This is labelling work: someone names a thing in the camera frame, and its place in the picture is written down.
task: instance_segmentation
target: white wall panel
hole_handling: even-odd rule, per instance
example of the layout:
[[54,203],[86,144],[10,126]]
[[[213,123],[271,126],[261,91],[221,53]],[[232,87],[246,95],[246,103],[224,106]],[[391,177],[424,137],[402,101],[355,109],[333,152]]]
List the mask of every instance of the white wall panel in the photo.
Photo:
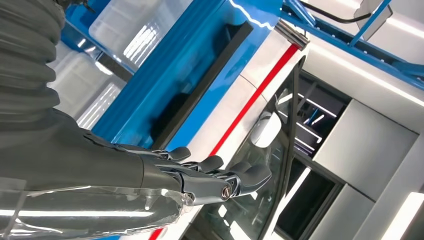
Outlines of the white wall panel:
[[414,131],[424,127],[424,91],[313,37],[303,69]]
[[369,213],[354,240],[379,240],[411,192],[424,184],[424,134],[421,134]]
[[351,240],[374,202],[345,185],[309,240]]
[[271,31],[241,75],[258,88],[290,45],[281,34]]
[[191,151],[191,157],[187,161],[199,162],[209,156],[255,91],[256,88],[242,76],[235,80],[188,144],[187,147]]
[[352,100],[314,161],[377,200],[416,139],[416,133]]

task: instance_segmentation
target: side mirror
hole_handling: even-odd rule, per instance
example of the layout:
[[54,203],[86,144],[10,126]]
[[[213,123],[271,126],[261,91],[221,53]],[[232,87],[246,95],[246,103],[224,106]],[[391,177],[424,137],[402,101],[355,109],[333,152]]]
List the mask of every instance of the side mirror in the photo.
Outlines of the side mirror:
[[275,112],[264,112],[253,127],[250,141],[258,148],[266,148],[274,141],[281,127],[280,118]]

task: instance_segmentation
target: red stripe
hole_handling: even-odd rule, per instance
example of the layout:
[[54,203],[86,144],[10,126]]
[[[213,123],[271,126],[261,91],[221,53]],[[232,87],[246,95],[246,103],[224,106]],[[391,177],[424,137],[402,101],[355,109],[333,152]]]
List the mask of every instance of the red stripe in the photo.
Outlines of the red stripe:
[[[270,82],[276,77],[276,75],[281,71],[281,69],[287,64],[287,62],[295,55],[296,51],[298,50],[298,47],[292,44],[287,51],[281,56],[281,58],[278,60],[278,62],[275,64],[275,66],[272,68],[272,70],[268,73],[268,75],[265,77],[263,82],[260,84],[260,86],[256,89],[256,91],[253,93],[253,95],[250,97],[249,101],[246,103],[246,105],[243,107],[241,112],[237,115],[237,117],[232,122],[231,126],[227,129],[227,131],[224,133],[222,138],[219,140],[218,144],[215,146],[215,148],[210,153],[211,156],[216,155],[217,152],[220,150],[220,148],[223,146],[225,141],[228,139],[230,134],[233,132],[233,130],[236,128],[236,126],[240,123],[242,118],[246,115],[246,113],[249,111],[249,109],[252,107],[253,103],[256,102],[256,100],[261,96],[262,92],[264,92],[265,88],[270,84]],[[163,228],[158,229],[152,233],[149,240],[157,240],[158,237],[161,235],[163,231]]]
[[164,230],[163,228],[160,228],[158,230],[155,230],[151,234],[151,236],[148,238],[148,240],[156,240],[156,239],[158,239],[159,238],[159,235],[161,235],[161,233],[162,233],[163,230]]

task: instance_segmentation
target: metal rod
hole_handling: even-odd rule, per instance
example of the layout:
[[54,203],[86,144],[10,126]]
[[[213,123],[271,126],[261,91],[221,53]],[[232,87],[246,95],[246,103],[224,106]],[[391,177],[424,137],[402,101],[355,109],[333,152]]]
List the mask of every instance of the metal rod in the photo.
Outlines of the metal rod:
[[282,19],[278,21],[277,25],[275,26],[275,30],[279,34],[283,35],[290,43],[296,45],[301,51],[309,43],[309,40],[304,35],[293,29]]
[[359,39],[364,35],[364,33],[368,30],[368,28],[374,23],[374,21],[380,16],[380,14],[384,11],[384,9],[389,5],[392,0],[383,0],[380,6],[374,11],[371,17],[366,21],[363,27],[359,30],[359,32],[353,37],[352,41],[349,43],[349,46],[353,47],[359,41]]

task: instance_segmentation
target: dark window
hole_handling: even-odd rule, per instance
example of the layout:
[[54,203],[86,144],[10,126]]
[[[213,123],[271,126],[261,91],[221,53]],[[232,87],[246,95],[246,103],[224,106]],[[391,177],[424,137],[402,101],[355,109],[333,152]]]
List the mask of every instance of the dark window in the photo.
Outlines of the dark window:
[[[298,81],[295,147],[313,157],[351,98],[305,71],[301,71]],[[276,92],[276,105],[282,121],[287,123],[288,100],[293,96],[283,85],[281,88]]]
[[276,227],[292,239],[300,239],[335,186],[335,182],[295,159],[287,192],[290,201],[278,217]]

